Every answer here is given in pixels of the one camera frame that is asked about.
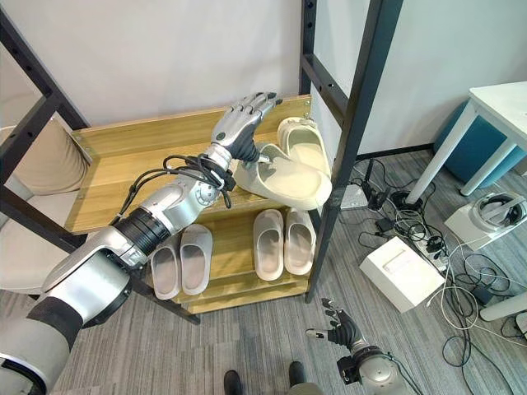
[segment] table leg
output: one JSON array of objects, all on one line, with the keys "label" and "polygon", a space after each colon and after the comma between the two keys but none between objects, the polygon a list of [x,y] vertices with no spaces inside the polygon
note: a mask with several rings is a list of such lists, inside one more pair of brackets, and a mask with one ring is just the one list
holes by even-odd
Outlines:
[{"label": "table leg", "polygon": [[437,172],[446,162],[452,151],[456,148],[461,138],[463,138],[472,122],[476,119],[476,116],[477,114],[472,100],[469,100],[463,112],[459,116],[458,121],[450,131],[448,137],[443,141],[443,144],[441,144],[441,147],[431,159],[430,164],[428,164],[427,168],[416,182],[412,192],[410,192],[406,198],[406,203],[414,204],[419,199],[419,197],[427,188],[428,184],[436,176]]},{"label": "table leg", "polygon": [[501,163],[502,160],[506,158],[507,155],[514,150],[516,144],[510,139],[506,139],[492,154],[490,158],[481,166],[481,168],[476,172],[475,175],[464,185],[461,189],[461,194],[468,196],[470,193],[474,192],[474,189],[485,180],[485,178]]},{"label": "table leg", "polygon": [[485,321],[493,321],[525,309],[527,309],[527,292],[486,307],[479,312],[479,316]]}]

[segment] white table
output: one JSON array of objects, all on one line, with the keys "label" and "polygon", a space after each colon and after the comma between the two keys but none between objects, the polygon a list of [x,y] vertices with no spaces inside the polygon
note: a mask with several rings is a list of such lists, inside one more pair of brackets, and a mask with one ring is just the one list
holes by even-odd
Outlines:
[{"label": "white table", "polygon": [[416,182],[406,203],[414,204],[419,199],[478,115],[502,132],[506,140],[465,184],[461,194],[472,193],[516,146],[527,151],[527,81],[471,88],[463,113]]}]

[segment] slide sandal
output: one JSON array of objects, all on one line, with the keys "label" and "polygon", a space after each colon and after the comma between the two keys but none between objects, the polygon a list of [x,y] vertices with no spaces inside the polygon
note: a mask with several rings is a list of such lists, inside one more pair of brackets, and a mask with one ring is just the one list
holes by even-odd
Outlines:
[{"label": "slide sandal", "polygon": [[176,253],[178,238],[178,235],[171,236],[152,254],[150,265],[157,299],[172,299],[181,290],[181,266]]},{"label": "slide sandal", "polygon": [[256,147],[271,163],[238,163],[234,179],[240,188],[299,210],[313,210],[328,200],[326,174],[291,160],[274,144],[257,142]]},{"label": "slide sandal", "polygon": [[314,121],[300,117],[284,119],[278,125],[278,141],[291,159],[331,175],[324,141]]},{"label": "slide sandal", "polygon": [[254,219],[254,268],[262,280],[276,280],[283,271],[283,219],[278,210],[260,212]]},{"label": "slide sandal", "polygon": [[284,263],[291,274],[303,276],[311,270],[316,234],[307,211],[287,212]]},{"label": "slide sandal", "polygon": [[180,245],[181,280],[185,294],[201,294],[207,288],[211,256],[211,231],[198,224],[185,228]]}]

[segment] shoe rack shelf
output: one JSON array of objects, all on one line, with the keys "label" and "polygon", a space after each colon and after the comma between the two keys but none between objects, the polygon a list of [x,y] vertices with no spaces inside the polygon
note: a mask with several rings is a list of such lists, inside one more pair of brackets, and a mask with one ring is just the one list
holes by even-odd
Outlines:
[{"label": "shoe rack shelf", "polygon": [[[255,140],[277,143],[278,124],[287,117],[309,115],[310,102],[310,95],[285,99],[260,124]],[[90,154],[93,162],[66,221],[66,228],[73,234],[84,234],[106,226],[119,211],[130,184],[144,170],[159,167],[170,154],[197,155],[203,152],[223,111],[212,109],[74,132],[73,136]],[[167,176],[146,184],[129,210],[132,211],[170,180],[171,177]],[[210,282],[200,295],[180,292],[173,299],[192,314],[307,291],[309,274],[293,276],[284,270],[276,281],[263,281],[254,271],[254,218],[267,208],[285,207],[238,187],[230,196],[231,209],[227,209],[220,198],[197,219],[212,232]],[[147,274],[147,282],[152,285],[150,273]]]}]

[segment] white box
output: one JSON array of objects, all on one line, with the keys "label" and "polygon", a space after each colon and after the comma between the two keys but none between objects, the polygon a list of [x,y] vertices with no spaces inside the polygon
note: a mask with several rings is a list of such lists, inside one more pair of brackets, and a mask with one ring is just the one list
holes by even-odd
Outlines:
[{"label": "white box", "polygon": [[398,237],[368,255],[360,268],[401,313],[416,307],[445,282]]}]

